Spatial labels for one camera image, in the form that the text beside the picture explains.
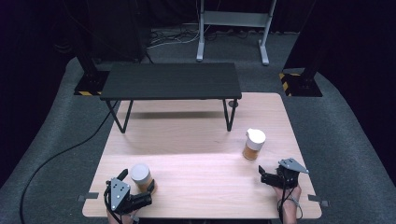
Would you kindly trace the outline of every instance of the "metal bracket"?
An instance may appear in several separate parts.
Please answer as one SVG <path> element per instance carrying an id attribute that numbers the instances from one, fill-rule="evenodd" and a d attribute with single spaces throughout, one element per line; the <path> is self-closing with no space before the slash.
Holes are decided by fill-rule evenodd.
<path id="1" fill-rule="evenodd" d="M 86 199 L 97 199 L 98 196 L 98 192 L 88 192 L 85 195 L 78 195 L 76 201 L 83 203 Z"/>
<path id="2" fill-rule="evenodd" d="M 323 201 L 319 196 L 308 194 L 308 200 L 319 203 L 320 207 L 330 207 L 329 201 Z"/>
<path id="3" fill-rule="evenodd" d="M 111 210 L 115 211 L 121 202 L 129 195 L 131 186 L 118 180 L 117 178 L 111 179 Z"/>
<path id="4" fill-rule="evenodd" d="M 281 165 L 289 170 L 309 174 L 309 171 L 307 169 L 305 169 L 300 163 L 298 163 L 293 158 L 281 160 L 278 163 L 279 163 L 279 165 Z"/>

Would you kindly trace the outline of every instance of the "bench leg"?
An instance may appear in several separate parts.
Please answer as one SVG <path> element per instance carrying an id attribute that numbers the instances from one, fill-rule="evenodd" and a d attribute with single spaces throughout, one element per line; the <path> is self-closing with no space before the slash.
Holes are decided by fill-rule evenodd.
<path id="1" fill-rule="evenodd" d="M 125 121 L 124 121 L 124 125 L 123 125 L 123 127 L 121 127 L 120 121 L 119 121 L 119 119 L 117 118 L 117 114 L 116 114 L 116 112 L 114 112 L 113 107 L 112 107 L 111 104 L 110 104 L 110 101 L 106 101 L 107 107 L 108 107 L 108 109 L 110 110 L 110 113 L 111 113 L 111 115 L 113 116 L 113 119 L 116 121 L 117 126 L 119 126 L 119 129 L 120 129 L 120 131 L 121 131 L 122 133 L 125 133 L 125 131 L 126 131 L 126 126 L 127 126 L 127 124 L 128 124 L 129 116 L 131 115 L 131 108 L 132 108 L 132 104 L 133 104 L 133 103 L 134 103 L 134 101 L 131 101 L 131 102 L 129 103 L 128 111 L 127 111 L 127 113 L 126 113 L 126 117 L 125 117 Z"/>
<path id="2" fill-rule="evenodd" d="M 237 104 L 237 99 L 233 99 L 233 110 L 231 111 L 231 118 L 228 119 L 228 110 L 227 110 L 227 105 L 225 104 L 225 99 L 223 101 L 223 107 L 224 107 L 224 117 L 225 117 L 225 122 L 227 124 L 227 131 L 230 132 L 231 128 L 233 127 L 233 115 L 235 114 L 235 109 L 236 109 L 236 104 Z"/>

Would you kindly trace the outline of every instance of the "cup lid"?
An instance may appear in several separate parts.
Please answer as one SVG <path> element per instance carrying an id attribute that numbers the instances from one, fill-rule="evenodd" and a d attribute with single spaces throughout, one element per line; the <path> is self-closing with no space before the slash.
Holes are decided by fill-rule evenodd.
<path id="1" fill-rule="evenodd" d="M 265 133 L 258 129 L 247 130 L 247 146 L 253 150 L 262 149 L 262 145 L 265 142 Z"/>
<path id="2" fill-rule="evenodd" d="M 131 169 L 131 178 L 135 183 L 144 183 L 149 178 L 149 167 L 138 163 Z"/>

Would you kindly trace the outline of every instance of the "white cup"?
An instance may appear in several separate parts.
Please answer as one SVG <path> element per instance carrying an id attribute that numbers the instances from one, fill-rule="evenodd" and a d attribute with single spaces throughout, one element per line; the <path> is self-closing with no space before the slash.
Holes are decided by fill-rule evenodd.
<path id="1" fill-rule="evenodd" d="M 243 155 L 246 159 L 254 161 L 259 156 L 260 150 L 262 150 L 266 136 L 263 131 L 258 129 L 248 129 L 246 136 L 247 141 L 245 143 Z"/>
<path id="2" fill-rule="evenodd" d="M 138 163 L 134 167 L 132 167 L 131 178 L 139 188 L 140 192 L 146 192 L 149 184 L 151 184 L 152 182 L 149 167 L 145 163 Z"/>

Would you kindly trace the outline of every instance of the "black bench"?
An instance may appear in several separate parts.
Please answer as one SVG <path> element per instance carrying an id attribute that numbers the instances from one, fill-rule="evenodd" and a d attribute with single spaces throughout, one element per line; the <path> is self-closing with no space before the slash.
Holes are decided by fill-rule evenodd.
<path id="1" fill-rule="evenodd" d="M 135 100 L 219 99 L 223 102 L 227 131 L 230 131 L 237 100 L 241 98 L 233 63 L 115 63 L 100 96 L 122 133 Z M 233 99 L 230 119 L 226 99 Z M 123 127 L 111 101 L 130 101 Z"/>

